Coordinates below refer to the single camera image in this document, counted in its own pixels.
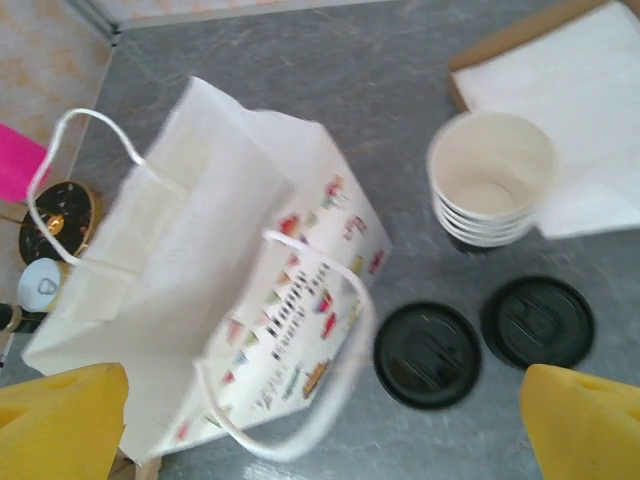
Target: cup rim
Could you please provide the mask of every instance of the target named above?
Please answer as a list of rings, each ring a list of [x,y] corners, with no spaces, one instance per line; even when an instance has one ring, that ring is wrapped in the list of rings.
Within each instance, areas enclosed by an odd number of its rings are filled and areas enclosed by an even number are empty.
[[[475,236],[456,229],[447,222],[446,218],[442,218],[441,213],[439,213],[438,211],[436,211],[435,213],[438,222],[446,232],[453,235],[458,240],[475,247],[490,248],[508,245],[524,237],[531,230],[531,228],[533,228],[533,225],[529,225],[527,228],[523,228],[522,231],[518,232],[516,235],[509,235],[506,237],[501,237],[499,239],[496,239],[495,237]]]
[[[480,232],[497,232],[497,233],[506,233],[512,230],[517,230],[522,228],[525,224],[531,224],[535,222],[535,218],[533,215],[523,216],[517,221],[513,221],[510,223],[495,223],[495,224],[486,224],[474,222],[473,220],[466,219],[460,216],[457,212],[452,211],[447,205],[442,202],[438,202],[433,205],[433,208],[437,208],[441,211],[441,213],[447,218],[450,219],[456,225],[459,225],[461,228],[469,228],[474,231]]]
[[[548,192],[551,190],[551,187],[558,175],[558,168],[559,168],[559,159],[558,159],[558,150],[556,148],[556,146],[554,145],[553,141],[551,140],[551,138],[549,137],[549,135],[547,135],[544,130],[542,130],[540,127],[538,127],[535,123],[531,122],[530,120],[527,120],[524,117],[521,117],[519,115],[515,115],[512,113],[507,113],[507,112],[499,112],[499,111],[493,111],[493,110],[480,110],[480,111],[466,111],[466,112],[462,112],[457,114],[456,116],[454,116],[453,118],[450,118],[447,122],[445,122],[444,124],[442,124],[440,126],[440,128],[438,129],[438,131],[433,135],[433,137],[431,138],[431,142],[429,143],[429,146],[427,147],[427,154],[426,154],[426,169],[427,169],[427,176],[429,177],[429,183],[431,185],[431,188],[433,190],[434,193],[436,193],[439,197],[446,199],[447,203],[450,205],[455,205],[455,202],[453,202],[450,198],[447,198],[447,196],[442,192],[442,190],[438,187],[437,183],[434,181],[434,176],[433,176],[433,163],[434,163],[434,159],[436,158],[436,154],[438,153],[438,148],[441,145],[441,141],[442,138],[444,137],[444,135],[451,130],[453,127],[457,127],[459,125],[462,125],[464,123],[467,123],[469,121],[475,120],[477,118],[480,117],[492,117],[492,116],[502,116],[502,117],[510,117],[510,118],[514,118],[517,119],[518,121],[522,121],[525,123],[528,123],[531,127],[533,127],[535,130],[539,131],[548,141],[549,146],[551,147],[551,151],[552,151],[552,156],[553,156],[553,162],[552,162],[552,166],[551,166],[551,170],[549,172],[549,176],[548,179],[546,180],[546,183],[543,187],[541,187],[533,196],[533,198],[531,200],[529,200],[527,203],[523,204],[523,205],[519,205],[518,207],[514,208],[513,210],[507,211],[505,213],[502,213],[500,215],[498,215],[498,217],[504,217],[504,216],[509,216],[509,215],[517,215],[521,210],[526,210],[528,208],[531,208],[533,206],[535,206],[537,203],[540,202],[540,200],[542,198],[544,198]],[[456,209],[459,210],[462,214],[464,215],[468,215],[471,217],[475,217],[478,219],[483,219],[483,220],[492,220],[494,218],[496,218],[496,215],[489,215],[489,214],[483,214],[483,213],[479,213],[479,212],[472,212],[470,210],[466,210],[464,208],[461,208],[459,206],[456,205]]]
[[[477,223],[481,223],[483,225],[487,225],[487,226],[493,226],[493,225],[504,225],[507,223],[515,223],[520,221],[521,219],[525,218],[525,217],[531,217],[533,216],[534,212],[535,212],[535,206],[530,206],[529,208],[523,208],[520,211],[514,212],[512,214],[509,215],[495,215],[492,216],[491,218],[479,218],[475,215],[470,215],[468,212],[466,212],[464,209],[461,209],[460,207],[457,207],[456,205],[452,204],[451,202],[449,202],[445,197],[442,197],[440,195],[438,195],[437,193],[434,193],[434,198],[437,199],[438,202],[440,202],[441,204],[445,205],[449,210],[453,211],[454,213],[456,213],[460,218],[464,218],[468,221],[472,221],[472,222],[477,222]]]
[[[464,222],[456,219],[455,217],[449,215],[445,210],[445,207],[436,206],[436,209],[439,210],[439,213],[444,217],[454,228],[458,228],[463,232],[472,234],[472,235],[490,235],[492,238],[496,237],[509,237],[510,235],[520,232],[522,229],[531,228],[533,226],[533,219],[527,218],[526,221],[507,226],[499,226],[498,228],[477,226],[472,223],[465,224]]]

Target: white paper cup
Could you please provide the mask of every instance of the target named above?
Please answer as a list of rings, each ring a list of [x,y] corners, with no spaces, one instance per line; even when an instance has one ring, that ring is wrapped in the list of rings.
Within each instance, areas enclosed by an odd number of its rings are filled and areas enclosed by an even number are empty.
[[[427,153],[433,192],[478,220],[518,217],[547,194],[553,144],[534,124],[499,112],[465,113],[445,124]]]
[[[41,258],[29,264],[18,282],[18,304],[27,312],[50,312],[67,278],[66,263]]]

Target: paper bag handle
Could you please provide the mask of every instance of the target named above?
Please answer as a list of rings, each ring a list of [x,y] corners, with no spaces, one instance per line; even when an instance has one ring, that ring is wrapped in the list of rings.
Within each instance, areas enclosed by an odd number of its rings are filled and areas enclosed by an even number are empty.
[[[352,334],[352,338],[347,341],[346,350],[341,355],[334,373],[327,380],[324,394],[318,404],[314,405],[306,423],[291,437],[279,443],[271,445],[260,443],[236,427],[218,405],[205,361],[202,359],[196,360],[196,370],[205,387],[208,407],[213,411],[222,428],[254,455],[277,462],[290,462],[314,448],[327,435],[337,420],[338,415],[351,395],[363,364],[362,359],[366,358],[368,354],[368,348],[377,324],[376,312],[367,287],[355,273],[341,263],[319,250],[282,233],[265,230],[263,237],[267,240],[276,240],[289,245],[305,255],[316,257],[319,261],[326,263],[340,273],[355,288],[360,298],[360,311],[358,313],[363,317],[356,322],[355,332]]]
[[[36,227],[38,227],[38,230],[42,232],[42,235],[44,235],[44,238],[47,239],[47,241],[51,244],[51,246],[58,253],[58,255],[60,255],[60,257],[65,262],[71,265],[77,265],[80,262],[80,259],[77,257],[74,257],[71,253],[69,253],[67,249],[64,248],[64,246],[56,239],[56,237],[53,236],[51,232],[49,232],[49,229],[40,218],[40,214],[38,213],[38,209],[36,208],[35,197],[36,197],[36,190],[38,189],[38,186],[42,182],[42,179],[44,178],[45,173],[53,163],[53,159],[55,158],[55,155],[58,152],[58,149],[60,148],[62,135],[64,134],[64,131],[67,128],[67,124],[73,117],[80,114],[89,115],[91,117],[97,118],[98,120],[101,120],[102,122],[106,123],[111,128],[111,130],[113,130],[116,133],[116,135],[118,135],[118,138],[124,145],[124,148],[127,151],[129,158],[131,158],[131,160],[133,160],[135,163],[137,163],[141,167],[144,167],[146,170],[148,170],[149,173],[162,185],[166,186],[170,190],[173,190],[179,194],[184,194],[186,192],[186,189],[184,187],[182,187],[181,185],[178,185],[176,182],[174,182],[169,178],[161,176],[158,172],[156,172],[142,157],[142,155],[138,153],[138,151],[133,146],[133,143],[131,143],[131,140],[129,140],[129,137],[127,137],[127,134],[124,133],[122,129],[118,125],[116,125],[116,123],[113,120],[111,120],[109,117],[99,112],[96,112],[94,110],[90,110],[88,108],[74,108],[73,110],[68,110],[56,122],[56,127],[53,131],[51,140],[49,141],[49,147],[47,148],[47,154],[45,155],[44,160],[42,160],[42,163],[38,167],[38,170],[36,170],[36,173],[31,179],[31,183],[29,183],[29,186],[27,187],[27,206],[29,207],[29,213]],[[105,265],[105,266],[112,270],[119,270],[119,271],[125,271],[127,273],[131,273],[125,269],[118,268],[113,265]]]

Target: gray marble surface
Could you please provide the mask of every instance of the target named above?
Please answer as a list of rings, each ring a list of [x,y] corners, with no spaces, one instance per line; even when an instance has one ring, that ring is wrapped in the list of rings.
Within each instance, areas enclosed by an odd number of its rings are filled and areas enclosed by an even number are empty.
[[[456,52],[555,0],[424,0],[224,19],[126,32],[98,109],[145,149],[188,75],[252,108],[324,123],[395,243],[372,291],[379,314],[415,300],[448,304],[478,327],[484,299],[526,274],[575,286],[597,318],[597,338],[580,370],[640,384],[640,232],[548,242],[532,233],[487,256],[457,252],[430,208],[425,150],[454,115],[445,91]],[[107,200],[130,168],[115,136],[89,128],[74,176]],[[30,378],[20,337],[0,383]],[[483,345],[480,380],[441,412],[391,399],[367,367],[340,421],[317,449],[288,465],[261,461],[230,439],[169,455],[175,479],[540,479],[518,411],[522,372]],[[305,413],[251,431],[292,432]]]

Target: bag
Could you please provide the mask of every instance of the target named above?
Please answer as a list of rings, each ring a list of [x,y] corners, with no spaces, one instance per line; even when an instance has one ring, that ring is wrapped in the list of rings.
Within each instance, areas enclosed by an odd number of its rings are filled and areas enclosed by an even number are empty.
[[[34,193],[81,113],[107,123],[138,166],[77,259],[47,231]],[[146,160],[107,117],[67,112],[28,204],[74,268],[24,361],[45,375],[121,363],[130,458],[228,432],[257,455],[289,461],[326,434],[368,357],[376,320],[365,285],[391,243],[324,127],[248,111],[194,78]],[[292,438],[268,446],[242,433],[308,406],[329,369],[323,398]]]

